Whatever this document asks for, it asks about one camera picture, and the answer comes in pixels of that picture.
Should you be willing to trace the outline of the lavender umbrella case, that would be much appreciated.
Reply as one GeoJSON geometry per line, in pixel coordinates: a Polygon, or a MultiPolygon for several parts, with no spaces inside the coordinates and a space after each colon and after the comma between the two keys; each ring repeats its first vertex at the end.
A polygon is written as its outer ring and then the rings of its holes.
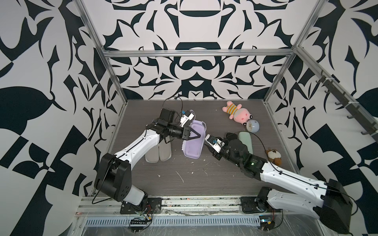
{"type": "Polygon", "coordinates": [[[193,127],[197,132],[199,132],[201,134],[201,138],[190,141],[184,140],[182,144],[182,151],[185,157],[198,159],[201,156],[204,145],[206,123],[194,120],[190,127],[193,127]]]}

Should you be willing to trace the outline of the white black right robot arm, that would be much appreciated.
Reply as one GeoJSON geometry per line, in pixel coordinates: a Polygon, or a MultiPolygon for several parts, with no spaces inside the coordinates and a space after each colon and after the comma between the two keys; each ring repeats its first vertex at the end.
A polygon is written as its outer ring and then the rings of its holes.
{"type": "Polygon", "coordinates": [[[221,140],[208,135],[204,143],[216,159],[228,160],[248,178],[287,190],[283,193],[269,187],[262,188],[255,200],[259,210],[270,207],[305,214],[338,234],[349,233],[353,201],[338,181],[322,182],[285,170],[249,153],[247,146],[238,139],[221,140]]]}

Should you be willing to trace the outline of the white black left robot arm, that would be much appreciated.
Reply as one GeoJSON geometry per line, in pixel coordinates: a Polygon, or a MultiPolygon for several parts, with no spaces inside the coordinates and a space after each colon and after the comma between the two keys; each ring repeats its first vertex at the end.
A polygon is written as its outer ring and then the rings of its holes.
{"type": "Polygon", "coordinates": [[[100,160],[94,181],[98,192],[117,202],[126,202],[144,210],[148,194],[132,184],[132,170],[138,161],[166,138],[183,140],[183,147],[190,153],[201,152],[206,125],[196,121],[192,111],[182,113],[180,121],[174,121],[176,111],[163,108],[160,116],[146,125],[144,132],[121,151],[106,153],[100,160]]]}

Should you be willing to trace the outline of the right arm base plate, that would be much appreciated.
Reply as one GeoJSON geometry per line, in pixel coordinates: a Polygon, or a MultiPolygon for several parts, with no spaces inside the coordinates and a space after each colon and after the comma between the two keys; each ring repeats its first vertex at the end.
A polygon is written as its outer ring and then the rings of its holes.
{"type": "Polygon", "coordinates": [[[240,201],[242,212],[245,214],[266,212],[269,209],[269,205],[267,204],[265,197],[246,196],[241,197],[240,201]]]}

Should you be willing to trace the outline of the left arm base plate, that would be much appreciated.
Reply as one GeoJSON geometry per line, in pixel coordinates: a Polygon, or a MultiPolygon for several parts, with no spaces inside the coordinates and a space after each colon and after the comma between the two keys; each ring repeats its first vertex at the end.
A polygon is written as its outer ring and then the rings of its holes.
{"type": "Polygon", "coordinates": [[[129,202],[122,201],[120,214],[134,214],[143,212],[148,214],[159,213],[161,211],[162,198],[147,197],[144,198],[139,205],[133,205],[129,202]]]}

